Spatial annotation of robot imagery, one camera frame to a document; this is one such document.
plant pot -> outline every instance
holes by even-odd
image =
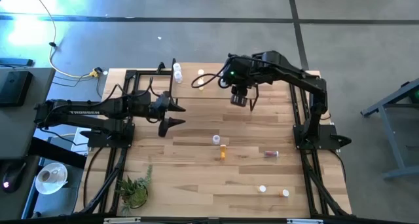
[[[147,194],[147,199],[148,199],[148,197],[149,197],[149,190],[146,187],[144,187],[144,189],[145,189],[145,193]],[[143,206],[147,202],[147,199],[144,201],[143,204],[140,204],[140,205],[137,205],[137,206],[131,206],[130,208],[131,209],[136,209],[136,208],[139,208],[139,207]]]

concrete floor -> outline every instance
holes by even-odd
[[[289,0],[43,0],[52,14],[121,17],[291,18]],[[419,19],[417,0],[295,0],[300,18]],[[2,0],[1,12],[44,14],[37,0]],[[293,24],[167,22],[57,22],[60,51],[54,63],[73,74],[94,67],[156,67],[182,62],[224,62],[227,53],[277,50],[301,66]],[[418,222],[419,177],[384,181],[396,168],[380,117],[359,112],[419,77],[418,26],[301,25],[310,69],[321,71],[339,134],[353,213],[359,217]],[[34,18],[0,20],[0,56],[31,58],[48,66],[52,23]],[[103,89],[105,79],[101,80]],[[53,85],[49,98],[99,100],[95,80],[75,88]],[[58,133],[75,128],[59,126]],[[46,135],[37,132],[40,137]]]

wooden tabletop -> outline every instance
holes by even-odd
[[[113,86],[124,82],[126,69],[110,69],[106,98]],[[153,89],[169,89],[170,77],[154,77]],[[140,89],[148,85],[140,80]],[[161,217],[309,217],[301,157],[295,150],[292,127],[293,108],[289,85],[278,81],[259,87],[260,96],[253,112],[230,105],[229,100],[179,100],[187,111],[168,113],[186,123],[170,128],[165,138],[157,135],[157,124],[134,118],[134,142],[128,151],[124,177],[137,179],[153,164],[147,203],[132,211],[134,216]],[[219,146],[212,137],[220,135],[227,145],[227,157],[220,160]],[[86,168],[95,150],[89,152]],[[263,157],[264,151],[279,151],[279,158]],[[318,151],[323,182],[333,198],[351,212],[340,161],[329,151]],[[87,185],[87,201],[98,191],[105,177],[109,149],[105,148],[92,165]],[[266,193],[257,187],[265,185]],[[84,176],[75,211],[82,209]],[[288,198],[279,197],[287,189]],[[108,195],[110,207],[113,186]],[[320,211],[318,192],[314,188]]]
[[[180,63],[182,69],[182,82],[176,83],[173,79],[172,96],[173,98],[201,98],[201,99],[230,99],[231,88],[222,89],[218,86],[218,78],[204,86],[203,90],[191,87],[191,82],[197,78],[198,70],[204,70],[204,73],[218,73],[224,64],[218,63]],[[205,76],[204,82],[208,81],[211,76]],[[248,99],[256,97],[255,88],[249,89],[247,92]]]

potted plant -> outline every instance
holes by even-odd
[[[145,204],[149,197],[147,187],[151,181],[151,172],[153,167],[149,165],[147,168],[147,175],[137,180],[132,181],[128,176],[127,180],[119,181],[120,193],[123,201],[122,214],[127,216],[130,214],[131,209],[139,208]]]

computer mouse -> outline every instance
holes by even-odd
[[[15,192],[22,182],[22,177],[26,167],[25,160],[13,160],[5,164],[6,171],[3,175],[1,188],[6,193]]]

